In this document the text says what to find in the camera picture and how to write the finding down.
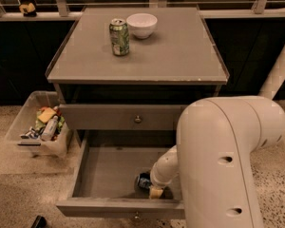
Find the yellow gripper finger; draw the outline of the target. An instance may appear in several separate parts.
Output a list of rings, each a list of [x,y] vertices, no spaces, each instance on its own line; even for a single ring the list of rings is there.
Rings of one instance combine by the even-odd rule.
[[[149,190],[149,198],[151,198],[152,200],[159,199],[161,197],[162,193],[163,193],[162,188],[151,187]]]

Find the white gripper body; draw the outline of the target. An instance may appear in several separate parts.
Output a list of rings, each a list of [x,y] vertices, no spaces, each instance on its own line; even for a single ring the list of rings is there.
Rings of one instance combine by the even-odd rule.
[[[151,183],[158,188],[164,188],[169,185],[176,177],[176,168],[175,167],[164,167],[155,163],[150,172]]]

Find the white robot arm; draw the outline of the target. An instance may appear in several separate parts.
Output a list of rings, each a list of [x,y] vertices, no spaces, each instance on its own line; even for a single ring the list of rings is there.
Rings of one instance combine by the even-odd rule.
[[[187,228],[263,228],[250,153],[285,136],[285,112],[260,96],[213,97],[180,115],[176,145],[151,169],[155,188],[180,178]]]

